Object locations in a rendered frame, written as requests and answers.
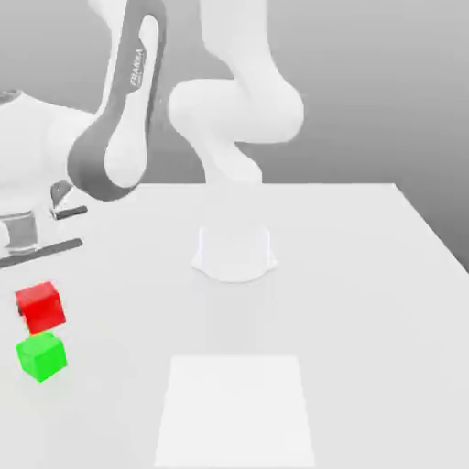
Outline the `small green cube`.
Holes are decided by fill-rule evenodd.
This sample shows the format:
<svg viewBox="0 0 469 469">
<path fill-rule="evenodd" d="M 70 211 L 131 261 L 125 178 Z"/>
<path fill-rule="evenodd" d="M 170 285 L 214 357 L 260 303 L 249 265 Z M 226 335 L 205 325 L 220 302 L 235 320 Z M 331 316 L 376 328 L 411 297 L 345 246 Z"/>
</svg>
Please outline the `small green cube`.
<svg viewBox="0 0 469 469">
<path fill-rule="evenodd" d="M 16 345 L 23 371 L 44 382 L 68 365 L 63 341 L 49 331 L 29 335 Z"/>
</svg>

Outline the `small red cube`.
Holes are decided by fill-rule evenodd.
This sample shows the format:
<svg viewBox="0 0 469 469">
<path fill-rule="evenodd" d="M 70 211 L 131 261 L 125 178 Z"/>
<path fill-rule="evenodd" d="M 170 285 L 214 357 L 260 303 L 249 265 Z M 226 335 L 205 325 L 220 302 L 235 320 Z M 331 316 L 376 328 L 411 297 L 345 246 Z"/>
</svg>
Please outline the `small red cube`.
<svg viewBox="0 0 469 469">
<path fill-rule="evenodd" d="M 60 294 L 50 282 L 43 282 L 15 292 L 19 314 L 31 335 L 66 322 Z"/>
</svg>

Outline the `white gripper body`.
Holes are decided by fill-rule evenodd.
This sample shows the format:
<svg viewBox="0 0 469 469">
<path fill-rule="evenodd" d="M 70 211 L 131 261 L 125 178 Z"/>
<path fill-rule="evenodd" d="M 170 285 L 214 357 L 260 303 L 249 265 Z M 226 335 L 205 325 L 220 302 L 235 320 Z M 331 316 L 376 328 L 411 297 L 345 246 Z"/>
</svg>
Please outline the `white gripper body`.
<svg viewBox="0 0 469 469">
<path fill-rule="evenodd" d="M 20 265 L 41 257 L 66 252 L 81 247 L 82 245 L 83 241 L 81 238 L 73 238 L 42 247 L 27 247 L 12 251 L 6 250 L 7 254 L 5 256 L 0 256 L 0 269 Z"/>
</svg>

